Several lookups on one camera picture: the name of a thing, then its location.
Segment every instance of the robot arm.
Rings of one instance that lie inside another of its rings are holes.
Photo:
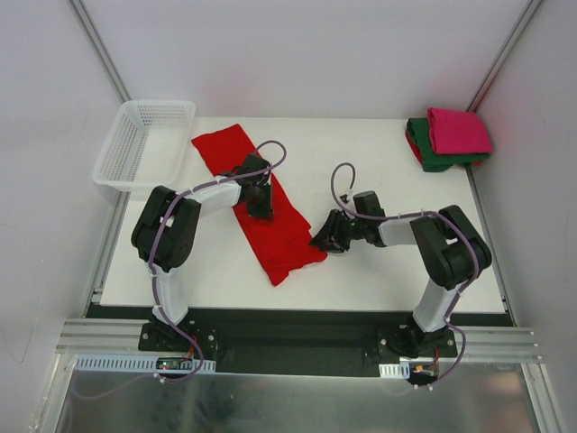
[[[235,172],[223,173],[215,179],[252,173],[267,167],[270,167],[267,161],[251,153]],[[160,186],[152,191],[144,206],[131,239],[144,263],[149,261],[162,218],[176,196],[174,190]],[[155,305],[152,312],[158,320],[165,322],[159,312],[160,306],[174,324],[178,324],[188,313],[180,266],[192,250],[198,220],[223,207],[233,207],[240,203],[246,203],[247,211],[252,217],[272,219],[270,175],[264,173],[237,181],[217,183],[191,193],[175,206],[154,257],[159,305]]]
[[[345,211],[334,209],[311,244],[331,253],[344,253],[354,239],[364,239],[377,247],[418,247],[429,281],[422,299],[408,318],[407,326],[387,338],[391,351],[417,357],[421,349],[444,337],[447,330],[445,315],[454,307],[459,289],[474,274],[471,253],[443,217],[453,223],[471,244],[479,272],[490,266],[489,247],[457,206],[439,210],[440,216],[386,219],[374,191],[355,195],[353,202],[358,214],[382,217],[384,221],[350,217]]]

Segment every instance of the white table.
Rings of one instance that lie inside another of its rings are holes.
[[[198,118],[193,134],[235,123],[241,124],[255,145],[275,139],[287,146],[288,157],[275,174],[293,206],[311,224],[313,235],[335,208],[329,180],[334,166],[342,161],[357,168],[355,192],[375,190],[388,215],[457,204],[481,232],[465,171],[452,168],[424,173],[406,142],[405,120]],[[271,145],[261,154],[274,162],[280,150]],[[191,144],[177,186],[190,188],[210,179]],[[349,180],[350,172],[343,169],[337,176],[337,188],[345,189]],[[126,209],[102,305],[152,305],[151,281],[130,243],[145,199],[132,196]],[[189,286],[188,305],[197,308],[411,310],[428,280],[416,247],[379,249],[355,241],[348,253],[295,270],[278,287],[272,287],[232,209],[199,221],[192,253],[183,268]],[[456,311],[504,311],[492,269],[467,290]]]

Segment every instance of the wire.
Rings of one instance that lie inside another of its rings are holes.
[[[453,310],[455,308],[455,306],[457,305],[457,302],[459,301],[459,298],[463,295],[463,292],[465,291],[465,289],[467,289],[473,281],[477,280],[477,278],[479,278],[479,274],[481,272],[480,266],[479,266],[479,260],[477,259],[477,255],[475,254],[475,251],[472,248],[471,243],[469,242],[469,239],[467,239],[467,237],[463,234],[463,232],[461,230],[459,230],[459,228],[452,222],[450,221],[448,218],[446,218],[445,216],[439,214],[438,212],[432,211],[432,210],[425,210],[425,211],[421,211],[421,212],[414,212],[414,213],[410,213],[410,214],[399,214],[398,216],[370,216],[370,215],[364,215],[364,214],[359,214],[358,212],[355,212],[354,210],[349,209],[342,201],[341,199],[339,199],[339,197],[336,194],[336,191],[334,190],[334,178],[336,177],[336,173],[342,168],[342,167],[350,167],[352,172],[353,172],[353,178],[351,180],[351,186],[349,187],[350,189],[353,189],[354,186],[354,181],[356,178],[356,169],[354,168],[354,166],[350,163],[350,162],[341,162],[340,164],[338,164],[336,167],[334,167],[333,173],[331,174],[331,194],[333,195],[333,199],[334,202],[338,205],[338,207],[340,209],[342,209],[344,212],[346,212],[349,215],[352,215],[353,217],[358,217],[358,218],[363,218],[363,219],[370,219],[373,221],[390,221],[393,219],[405,219],[405,218],[417,218],[417,217],[437,217],[439,218],[441,221],[443,221],[447,226],[449,226],[449,228],[451,228],[454,233],[457,235],[457,237],[459,238],[459,240],[461,242],[463,242],[463,244],[465,245],[465,247],[467,248],[467,251],[469,252],[469,254],[471,255],[472,258],[472,264],[473,264],[473,273],[472,276],[469,280],[467,280],[465,283],[463,283],[459,289],[457,289],[455,296],[453,298],[453,300],[451,301],[451,304],[449,304],[449,307],[447,309],[447,311],[444,313],[443,315],[443,319],[447,325],[447,327],[449,329],[452,329],[452,331],[456,331],[459,334],[461,334],[461,337],[463,339],[462,345],[461,345],[461,351],[459,352],[459,354],[457,355],[457,358],[455,359],[455,362],[453,363],[453,365],[449,368],[449,370],[447,370],[442,376],[440,376],[435,383],[444,380],[445,377],[447,377],[449,374],[451,374],[452,372],[454,372],[454,370],[457,368],[457,366],[459,366],[459,364],[461,363],[464,353],[465,353],[465,348],[467,346],[467,338],[465,336],[465,333],[458,327],[456,327],[455,325],[451,324],[450,319],[451,319],[451,314],[453,314]]]
[[[261,149],[262,147],[264,147],[267,144],[277,144],[280,149],[282,150],[283,154],[282,157],[280,158],[280,160],[274,164],[272,164],[271,166],[267,167],[266,169],[262,169],[262,170],[257,170],[257,171],[253,171],[251,173],[245,173],[245,174],[240,174],[240,175],[235,175],[232,176],[230,178],[223,178],[220,180],[213,180],[207,183],[203,183],[200,185],[197,185],[196,187],[194,187],[192,190],[188,189],[180,194],[178,194],[173,200],[172,202],[169,204],[169,208],[167,209],[166,213],[164,214],[164,218],[162,218],[162,222],[160,223],[160,227],[156,233],[156,236],[154,237],[154,242],[152,244],[152,248],[151,248],[151,253],[149,256],[149,260],[147,262],[149,269],[151,270],[151,278],[152,278],[152,296],[154,297],[154,303],[155,305],[157,305],[159,307],[159,312],[160,315],[162,316],[162,318],[164,319],[164,321],[170,326],[172,327],[176,332],[178,332],[181,336],[185,337],[187,339],[187,341],[190,343],[190,349],[191,350],[196,350],[198,353],[198,357],[200,359],[200,362],[198,363],[197,367],[195,367],[193,370],[191,370],[189,373],[187,373],[186,375],[178,378],[178,379],[167,379],[166,377],[163,378],[163,380],[165,382],[169,382],[169,383],[179,383],[179,382],[184,382],[186,379],[192,377],[194,374],[196,374],[201,368],[202,365],[205,361],[204,358],[204,354],[202,353],[202,350],[200,349],[200,346],[198,345],[198,343],[195,341],[195,339],[191,336],[189,336],[188,334],[186,334],[185,332],[183,332],[182,330],[180,330],[179,327],[177,327],[166,315],[166,312],[164,311],[164,308],[161,306],[160,304],[160,299],[159,299],[159,294],[158,294],[158,286],[157,286],[157,270],[154,267],[154,256],[156,255],[156,250],[158,249],[159,243],[160,243],[160,238],[162,237],[162,232],[164,232],[164,229],[166,227],[167,222],[170,219],[170,216],[172,215],[172,211],[174,210],[174,207],[178,204],[178,202],[183,199],[184,197],[188,196],[189,194],[199,191],[201,189],[204,188],[208,188],[208,187],[212,187],[214,185],[218,185],[219,183],[225,183],[225,182],[231,182],[231,181],[235,181],[235,180],[239,180],[239,179],[244,179],[244,178],[249,178],[252,176],[256,176],[265,172],[270,173],[273,169],[276,169],[277,167],[280,166],[280,164],[282,162],[285,161],[285,159],[287,158],[287,148],[281,143],[278,142],[276,140],[268,140],[264,143],[261,143],[257,148],[256,148],[256,152]],[[124,388],[128,387],[129,385],[140,381],[141,379],[144,379],[145,377],[155,377],[155,374],[149,374],[149,373],[145,373],[145,374],[139,374],[138,376],[133,377],[131,380],[122,383],[121,385],[113,388],[112,390],[108,390],[106,392],[102,392],[100,394],[96,394],[96,395],[82,395],[78,392],[77,387],[76,387],[76,380],[77,377],[74,376],[72,378],[72,382],[70,384],[70,390],[71,393],[74,397],[76,397],[77,399],[80,400],[85,400],[85,401],[95,401],[95,400],[99,400],[99,399],[103,399],[104,397],[107,397],[109,395],[114,394],[115,392],[119,392],[120,390],[123,390]]]
[[[205,188],[209,188],[209,187],[213,187],[214,185],[218,185],[219,183],[226,183],[226,182],[232,182],[232,181],[236,181],[236,180],[240,180],[240,179],[245,179],[245,178],[250,178],[253,176],[256,176],[258,174],[262,174],[262,173],[270,173],[273,169],[276,169],[277,167],[280,166],[280,164],[282,162],[285,161],[285,159],[287,158],[287,148],[284,146],[284,144],[282,144],[281,142],[278,142],[276,140],[268,140],[264,143],[261,143],[257,148],[256,148],[256,152],[261,149],[262,147],[266,146],[267,144],[276,144],[280,147],[280,149],[282,150],[282,157],[280,158],[280,160],[274,164],[272,164],[271,166],[267,167],[266,169],[262,169],[262,170],[257,170],[257,171],[253,171],[251,173],[244,173],[244,174],[238,174],[235,176],[231,176],[230,178],[221,178],[220,180],[212,180],[210,182],[207,183],[203,183],[200,185],[197,185],[196,187],[194,187],[192,190],[188,189],[180,194],[178,194],[173,200],[172,202],[170,202],[169,208],[166,210],[166,213],[164,214],[164,217],[162,218],[162,222],[160,223],[159,226],[159,230],[156,233],[156,236],[154,237],[154,242],[152,243],[152,248],[151,248],[151,253],[149,255],[149,260],[148,260],[148,267],[151,271],[151,278],[152,278],[152,295],[154,297],[154,304],[156,306],[158,306],[158,311],[160,312],[160,315],[162,316],[162,318],[164,319],[165,323],[167,323],[170,327],[172,327],[177,333],[179,333],[181,336],[185,337],[188,342],[191,344],[192,347],[194,347],[194,349],[197,351],[198,353],[198,358],[200,359],[200,362],[198,363],[197,367],[195,367],[193,370],[191,370],[189,373],[185,374],[182,377],[179,377],[178,379],[167,379],[164,378],[164,380],[166,382],[169,383],[179,383],[179,382],[184,382],[185,380],[187,380],[188,378],[192,377],[194,374],[196,374],[201,368],[202,365],[205,361],[204,355],[202,353],[202,350],[200,349],[200,346],[198,345],[198,343],[194,340],[193,337],[189,336],[188,334],[186,334],[185,332],[183,332],[179,327],[177,327],[166,315],[166,312],[164,311],[164,308],[161,306],[160,304],[160,297],[158,294],[158,285],[157,285],[157,270],[156,267],[154,266],[154,257],[156,256],[156,251],[158,249],[159,243],[160,243],[160,238],[162,237],[162,233],[164,232],[164,229],[166,227],[166,224],[168,223],[170,217],[172,216],[172,211],[174,210],[174,208],[176,207],[176,205],[178,204],[178,202],[183,199],[184,197],[200,191],[201,189],[205,189]]]

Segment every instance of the white plastic basket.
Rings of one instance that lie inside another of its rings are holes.
[[[145,191],[174,183],[190,144],[196,107],[188,101],[142,99],[120,106],[92,172],[95,183]]]

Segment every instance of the white wall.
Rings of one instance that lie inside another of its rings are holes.
[[[497,148],[475,174],[520,325],[536,327],[577,431],[577,2],[545,3],[480,114]]]
[[[90,172],[119,101],[68,2],[0,2],[0,40],[0,431],[12,433],[28,431],[61,324],[86,300],[114,198]]]
[[[464,109],[527,0],[86,0],[133,98],[198,115]]]

